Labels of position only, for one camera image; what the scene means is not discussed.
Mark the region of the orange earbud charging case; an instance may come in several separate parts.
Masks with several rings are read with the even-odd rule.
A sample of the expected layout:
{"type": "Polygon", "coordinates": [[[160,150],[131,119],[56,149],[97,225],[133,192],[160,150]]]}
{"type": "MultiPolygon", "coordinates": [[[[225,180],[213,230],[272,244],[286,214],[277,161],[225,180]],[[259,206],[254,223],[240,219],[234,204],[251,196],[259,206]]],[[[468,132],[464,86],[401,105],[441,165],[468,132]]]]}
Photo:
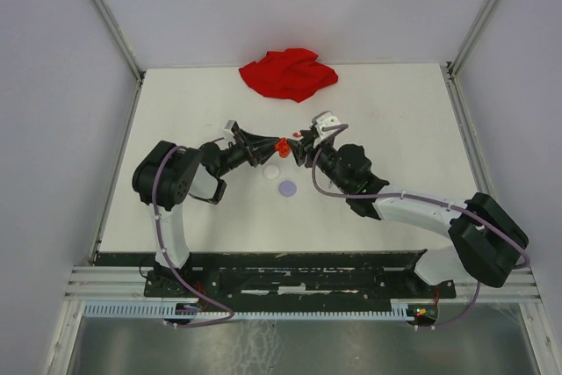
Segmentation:
{"type": "Polygon", "coordinates": [[[281,158],[287,158],[292,153],[292,149],[286,138],[281,138],[274,145],[274,149],[281,158]]]}

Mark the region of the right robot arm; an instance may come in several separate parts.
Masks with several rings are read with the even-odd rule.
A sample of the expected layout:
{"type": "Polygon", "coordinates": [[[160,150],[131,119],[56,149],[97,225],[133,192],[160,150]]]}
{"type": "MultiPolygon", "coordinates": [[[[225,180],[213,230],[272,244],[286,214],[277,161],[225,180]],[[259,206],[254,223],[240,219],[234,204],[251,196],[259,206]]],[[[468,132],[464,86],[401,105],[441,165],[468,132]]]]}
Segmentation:
{"type": "Polygon", "coordinates": [[[435,285],[463,277],[500,288],[513,270],[530,265],[528,236],[494,198],[483,192],[469,199],[436,198],[390,184],[372,173],[363,147],[334,148],[344,128],[333,126],[326,137],[309,129],[286,144],[299,166],[322,173],[336,188],[327,191],[314,182],[320,194],[344,200],[360,217],[408,224],[450,241],[415,258],[402,277],[410,295],[422,297],[435,285]]]}

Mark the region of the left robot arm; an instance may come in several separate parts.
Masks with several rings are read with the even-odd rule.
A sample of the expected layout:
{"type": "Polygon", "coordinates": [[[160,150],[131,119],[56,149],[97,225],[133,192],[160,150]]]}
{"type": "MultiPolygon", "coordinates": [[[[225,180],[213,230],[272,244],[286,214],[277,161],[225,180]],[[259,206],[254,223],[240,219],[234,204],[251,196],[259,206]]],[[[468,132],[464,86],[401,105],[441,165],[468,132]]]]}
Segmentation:
{"type": "Polygon", "coordinates": [[[184,296],[194,286],[194,275],[184,268],[190,250],[184,235],[183,202],[186,198],[218,204],[227,188],[223,177],[244,163],[258,167],[273,155],[291,153],[285,138],[248,133],[230,121],[225,129],[228,146],[210,141],[186,148],[159,141],[133,173],[132,187],[149,207],[156,241],[156,262],[169,270],[164,286],[184,296]]]}

